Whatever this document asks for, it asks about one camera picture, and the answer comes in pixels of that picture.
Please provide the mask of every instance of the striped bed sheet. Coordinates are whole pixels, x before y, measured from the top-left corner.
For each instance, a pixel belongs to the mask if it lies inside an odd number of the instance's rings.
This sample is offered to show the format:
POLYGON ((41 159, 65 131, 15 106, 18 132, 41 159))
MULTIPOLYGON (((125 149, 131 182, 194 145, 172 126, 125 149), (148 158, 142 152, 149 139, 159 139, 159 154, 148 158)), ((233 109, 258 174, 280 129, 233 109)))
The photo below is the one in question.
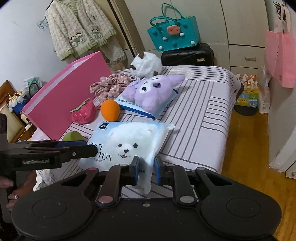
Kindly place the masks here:
MULTIPOLYGON (((130 74, 129 69, 115 71, 130 74)), ((230 71, 217 66, 165 66, 162 73, 166 75, 184 74, 184 82, 176 89, 179 95, 165 108, 155 120, 175 124, 160 152, 166 164, 177 164, 186 170, 206 167, 221 173, 226 139, 228 135, 231 111, 236 95, 241 87, 240 81, 230 71)), ((64 135, 70 131, 80 132, 87 141, 93 134, 97 123, 104 121, 101 113, 90 124, 72 123, 64 135)), ((118 121, 153 122, 146 116, 120 110, 118 121)), ((49 139, 40 129, 32 136, 32 140, 49 139)), ((38 170, 46 184, 67 178, 82 169, 78 159, 64 163, 62 168, 38 170)), ((125 186, 122 188, 123 198, 161 198, 171 197, 172 188, 156 185, 155 175, 151 178, 152 189, 147 195, 142 191, 125 186)))

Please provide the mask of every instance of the dog mouth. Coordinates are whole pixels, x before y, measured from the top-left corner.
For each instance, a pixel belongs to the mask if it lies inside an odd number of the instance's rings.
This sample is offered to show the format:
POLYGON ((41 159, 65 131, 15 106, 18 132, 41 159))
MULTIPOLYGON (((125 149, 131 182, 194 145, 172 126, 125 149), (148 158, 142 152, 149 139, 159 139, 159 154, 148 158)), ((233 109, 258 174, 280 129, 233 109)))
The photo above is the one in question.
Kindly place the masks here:
POLYGON ((131 157, 131 156, 126 156, 125 154, 123 154, 123 155, 119 155, 119 156, 121 156, 122 158, 131 157))

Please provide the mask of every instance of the pink storage box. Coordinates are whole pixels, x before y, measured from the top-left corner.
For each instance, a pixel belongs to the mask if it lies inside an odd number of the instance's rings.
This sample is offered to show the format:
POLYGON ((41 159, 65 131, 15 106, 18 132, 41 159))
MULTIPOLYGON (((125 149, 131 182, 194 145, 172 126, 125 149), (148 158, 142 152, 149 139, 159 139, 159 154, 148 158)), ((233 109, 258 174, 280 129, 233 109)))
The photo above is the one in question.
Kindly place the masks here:
POLYGON ((25 105, 22 112, 50 139, 58 140, 71 125, 70 111, 86 99, 94 98, 89 87, 102 76, 111 75, 101 52, 68 65, 25 105))

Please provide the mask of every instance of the orange ball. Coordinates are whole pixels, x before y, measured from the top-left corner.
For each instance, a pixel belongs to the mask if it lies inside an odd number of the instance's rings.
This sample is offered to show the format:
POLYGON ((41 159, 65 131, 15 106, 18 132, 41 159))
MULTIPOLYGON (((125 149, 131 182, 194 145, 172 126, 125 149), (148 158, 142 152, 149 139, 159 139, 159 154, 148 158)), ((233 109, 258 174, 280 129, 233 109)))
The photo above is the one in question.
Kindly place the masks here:
POLYGON ((101 105, 101 113, 106 121, 117 121, 120 113, 119 104, 115 100, 105 100, 101 105))

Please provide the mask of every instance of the teal bag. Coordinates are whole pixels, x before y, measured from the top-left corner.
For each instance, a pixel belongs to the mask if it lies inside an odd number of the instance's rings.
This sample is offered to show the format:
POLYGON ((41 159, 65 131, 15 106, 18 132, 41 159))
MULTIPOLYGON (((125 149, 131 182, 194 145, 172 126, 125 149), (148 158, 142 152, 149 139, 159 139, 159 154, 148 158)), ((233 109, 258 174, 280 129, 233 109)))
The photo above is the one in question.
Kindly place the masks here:
POLYGON ((147 30, 154 46, 158 52, 165 52, 175 49, 181 49, 198 44, 200 33, 195 17, 183 17, 182 14, 172 5, 163 3, 161 6, 163 16, 154 17, 150 20, 151 28, 147 30), (173 8, 180 19, 167 17, 163 12, 163 6, 168 5, 173 8), (157 19, 165 19, 161 23, 152 23, 157 19))

